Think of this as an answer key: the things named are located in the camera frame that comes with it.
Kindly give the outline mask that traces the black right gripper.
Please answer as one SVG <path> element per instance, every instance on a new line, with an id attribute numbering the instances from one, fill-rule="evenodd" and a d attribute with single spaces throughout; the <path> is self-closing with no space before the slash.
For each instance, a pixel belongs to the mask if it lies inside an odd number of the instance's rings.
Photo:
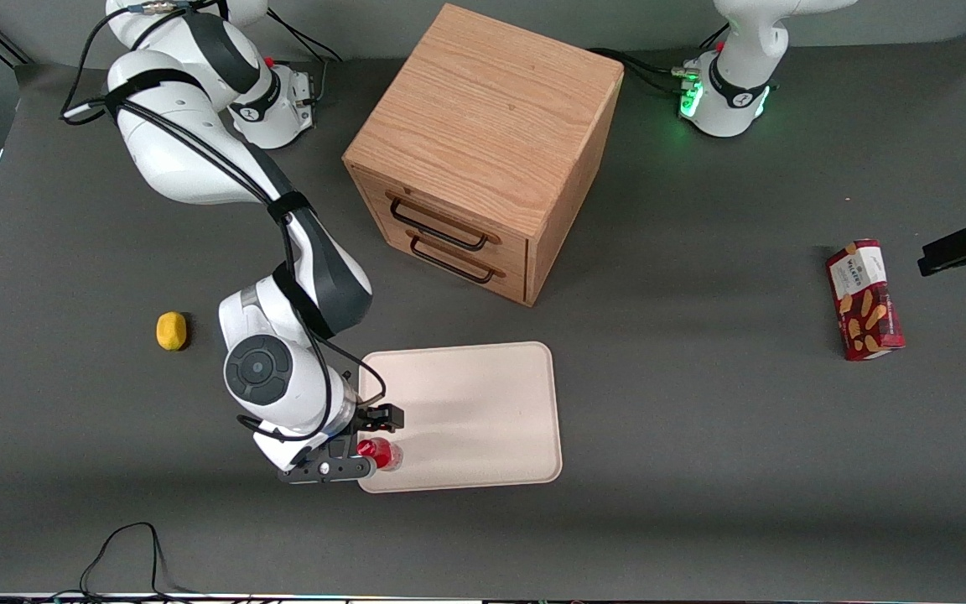
<path id="1" fill-rule="evenodd" d="M 394 433 L 405 428 L 405 413 L 392 404 L 357 409 L 357 432 Z M 319 463 L 341 464 L 357 456 L 357 437 L 337 435 L 319 445 Z"/>

